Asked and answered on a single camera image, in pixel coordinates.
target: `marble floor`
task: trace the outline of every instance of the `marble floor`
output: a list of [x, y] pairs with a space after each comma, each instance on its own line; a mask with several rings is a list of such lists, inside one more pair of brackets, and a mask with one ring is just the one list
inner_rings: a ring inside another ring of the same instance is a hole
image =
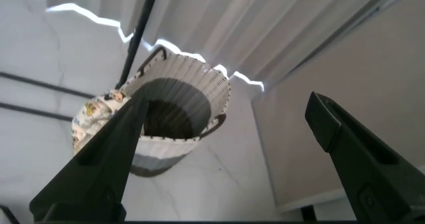
[[[113, 88], [127, 45], [116, 28], [44, 0], [0, 0], [0, 70], [99, 94]], [[140, 48], [135, 67], [147, 56]], [[128, 220], [301, 220], [277, 213], [250, 98], [258, 87], [231, 78], [228, 119], [175, 167], [129, 175]], [[0, 78], [0, 102], [73, 116], [85, 99]], [[72, 158], [70, 123], [0, 109], [0, 204], [31, 223], [29, 201]]]

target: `white and gray basket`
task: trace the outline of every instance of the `white and gray basket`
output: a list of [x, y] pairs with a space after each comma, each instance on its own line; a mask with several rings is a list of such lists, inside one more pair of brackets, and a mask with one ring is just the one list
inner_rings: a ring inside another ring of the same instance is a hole
[[165, 172], [226, 119], [227, 78], [209, 64], [165, 47], [157, 47], [120, 88], [130, 97], [138, 90], [149, 110], [131, 167], [136, 175]]

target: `beige panel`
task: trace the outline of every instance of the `beige panel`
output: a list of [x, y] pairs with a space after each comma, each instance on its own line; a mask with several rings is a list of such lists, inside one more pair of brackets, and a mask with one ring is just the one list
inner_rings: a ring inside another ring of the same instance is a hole
[[401, 0], [254, 101], [278, 205], [342, 187], [304, 119], [313, 90], [425, 164], [424, 4]]

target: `basket handle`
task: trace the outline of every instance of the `basket handle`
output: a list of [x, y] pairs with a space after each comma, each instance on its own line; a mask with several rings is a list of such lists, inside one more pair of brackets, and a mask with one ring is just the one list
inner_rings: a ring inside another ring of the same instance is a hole
[[163, 56], [164, 56], [164, 60], [167, 58], [167, 51], [165, 50], [165, 47], [162, 45], [159, 45], [158, 48], [156, 48], [151, 55], [149, 55], [149, 57], [145, 60], [145, 62], [143, 62], [143, 64], [141, 64], [141, 66], [139, 67], [139, 69], [137, 71], [140, 71], [140, 76], [144, 75], [143, 70], [145, 69], [145, 66], [147, 64], [149, 64], [149, 62], [151, 62], [151, 60], [153, 59], [153, 57], [155, 57], [155, 55], [157, 55], [160, 51], [162, 51]]
[[206, 131], [205, 133], [200, 134], [199, 138], [204, 138], [208, 136], [209, 134], [211, 134], [212, 132], [214, 132], [215, 130], [217, 130], [217, 128], [219, 128], [226, 120], [226, 114], [219, 114], [217, 115], [216, 118], [218, 119], [218, 123], [214, 127], [210, 128], [208, 131]]

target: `black pole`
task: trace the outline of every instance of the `black pole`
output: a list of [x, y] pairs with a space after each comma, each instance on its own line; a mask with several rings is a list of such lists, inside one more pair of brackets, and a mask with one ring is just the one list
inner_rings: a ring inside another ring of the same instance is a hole
[[51, 90], [56, 90], [56, 91], [64, 92], [64, 93], [67, 93], [67, 94], [73, 94], [73, 95], [84, 97], [84, 98], [94, 98], [94, 95], [91, 95], [91, 94], [86, 94], [86, 93], [83, 93], [83, 92], [80, 92], [80, 91], [76, 91], [76, 90], [72, 90], [72, 89], [69, 89], [69, 88], [64, 88], [64, 87], [48, 84], [48, 83], [45, 83], [45, 82], [30, 79], [30, 78], [24, 78], [24, 77], [17, 76], [17, 75], [14, 75], [14, 74], [8, 74], [6, 72], [0, 72], [0, 77], [9, 78], [11, 80], [16, 80], [16, 81], [19, 81], [19, 82], [25, 82], [27, 84], [33, 84], [33, 85], [40, 86], [40, 87], [43, 87], [43, 88], [49, 88]]
[[51, 113], [51, 112], [35, 110], [35, 109], [32, 109], [32, 108], [25, 108], [25, 107], [13, 105], [13, 104], [6, 104], [6, 103], [3, 103], [3, 102], [0, 102], [0, 108], [6, 108], [6, 109], [9, 109], [9, 110], [26, 112], [28, 114], [35, 114], [35, 115], [48, 117], [48, 118], [56, 118], [58, 120], [63, 120], [63, 121], [69, 121], [69, 122], [72, 121], [72, 118], [68, 117], [68, 116], [63, 116], [63, 115], [54, 114], [54, 113]]
[[155, 3], [155, 0], [145, 0], [145, 3], [143, 4], [143, 9], [141, 10], [139, 22], [137, 23], [137, 27], [134, 31], [134, 36], [133, 38], [131, 38], [131, 41], [129, 44], [126, 63], [124, 64], [124, 67], [122, 68], [120, 81], [118, 81], [116, 85], [117, 89], [120, 88], [126, 82], [128, 78], [128, 74], [130, 73], [131, 66], [133, 64], [135, 55], [139, 48], [140, 41], [143, 36], [143, 32], [145, 30], [145, 27], [149, 19], [149, 16], [151, 14], [154, 3]]

